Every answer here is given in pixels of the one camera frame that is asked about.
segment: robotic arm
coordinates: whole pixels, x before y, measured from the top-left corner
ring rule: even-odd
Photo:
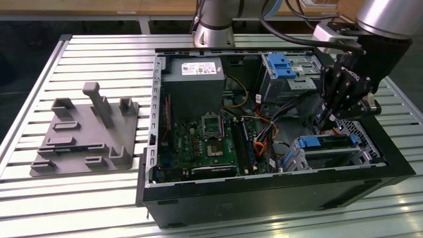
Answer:
[[[317,119],[321,130],[334,128],[336,120],[381,114],[374,99],[382,79],[392,73],[412,46],[412,36],[423,27],[420,0],[368,0],[356,24],[321,23],[314,40],[361,47],[365,54],[338,55],[334,66],[322,67],[324,112]],[[320,48],[326,53],[342,53]]]
[[[321,23],[313,41],[279,33],[266,22],[265,17],[281,4],[282,0],[203,0],[194,21],[195,46],[234,47],[233,19],[258,17],[269,31],[286,41],[338,54],[336,64],[321,70],[324,105],[315,120],[318,128],[334,128],[340,119],[381,114],[374,94],[412,46],[412,37],[422,31],[422,0],[368,0],[358,24]]]

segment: aluminum extrusion table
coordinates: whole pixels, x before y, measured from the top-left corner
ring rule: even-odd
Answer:
[[[310,35],[295,35],[310,39]],[[294,47],[271,35],[237,35],[239,47]],[[101,83],[110,102],[131,96],[141,104],[135,154],[147,140],[155,49],[190,48],[190,35],[73,36],[58,43],[27,102],[0,146],[0,237],[384,237],[423,231],[423,116],[393,81],[377,94],[377,118],[418,175],[346,208],[162,230],[137,208],[139,156],[129,171],[65,178],[33,178],[57,97],[89,103],[86,81]]]

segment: wire bundle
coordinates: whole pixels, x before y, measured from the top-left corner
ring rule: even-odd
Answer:
[[[277,121],[279,120],[279,118],[286,115],[286,113],[294,109],[301,103],[302,101],[314,94],[315,92],[306,92],[303,93],[301,96],[298,96],[297,98],[294,98],[291,101],[289,101],[278,110],[278,112],[274,114],[274,116],[271,117],[270,124],[269,126],[261,131],[258,138],[257,138],[257,142],[254,144],[254,147],[257,149],[258,154],[261,155],[261,153],[263,154],[266,151],[269,151],[269,145],[271,146],[273,144],[273,139],[277,136],[278,133],[278,127],[275,125]]]

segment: black cable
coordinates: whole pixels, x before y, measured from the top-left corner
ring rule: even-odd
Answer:
[[[303,18],[303,19],[307,19],[307,20],[325,20],[325,19],[341,18],[338,14],[337,14],[337,15],[330,15],[330,16],[306,16],[306,15],[305,15],[305,12],[303,12],[303,10],[302,10],[302,8],[301,8],[301,6],[298,7],[298,9],[299,9],[301,12],[298,12],[298,11],[294,9],[294,7],[293,7],[290,1],[286,0],[285,2],[286,2],[286,6],[290,8],[290,11],[291,11],[297,16],[299,16],[299,17]]]
[[[229,108],[222,108],[223,110],[226,110],[230,114],[233,114],[234,116],[237,116],[237,117],[243,117],[243,116],[249,116],[249,114],[246,114],[246,115],[241,115],[241,114],[238,114],[238,113],[235,113],[234,111],[231,111]]]
[[[333,48],[333,49],[338,49],[342,50],[345,52],[353,52],[358,55],[364,55],[365,54],[365,50],[362,48],[357,48],[349,45],[344,45],[340,43],[334,43],[334,42],[322,42],[322,41],[311,41],[311,40],[305,40],[305,39],[299,39],[299,38],[294,38],[283,33],[281,33],[271,25],[270,23],[265,20],[265,8],[266,5],[269,3],[270,0],[266,0],[263,8],[262,8],[262,16],[259,18],[262,25],[265,26],[265,28],[275,35],[278,36],[281,39],[283,39],[285,41],[289,41],[294,44],[298,45],[303,45],[303,46],[311,46],[311,47],[325,47],[325,48]]]
[[[193,34],[194,24],[195,24],[197,16],[199,13],[199,6],[201,6],[201,0],[197,0],[197,12],[194,13],[194,17],[193,17],[193,21],[191,21],[190,34]]]
[[[297,7],[298,7],[298,10],[299,10],[299,13],[301,13],[302,15],[305,15],[302,3],[299,2],[299,0],[295,0],[295,2],[297,2]],[[307,26],[309,26],[311,29],[315,29],[315,27],[311,25],[311,22],[310,22],[306,18],[303,18],[303,20],[305,20]]]

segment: wooden tabletop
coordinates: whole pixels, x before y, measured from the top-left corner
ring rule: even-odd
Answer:
[[[0,0],[2,14],[51,15],[193,15],[197,0]],[[303,8],[307,15],[337,12],[336,8]],[[278,15],[293,15],[286,4]]]

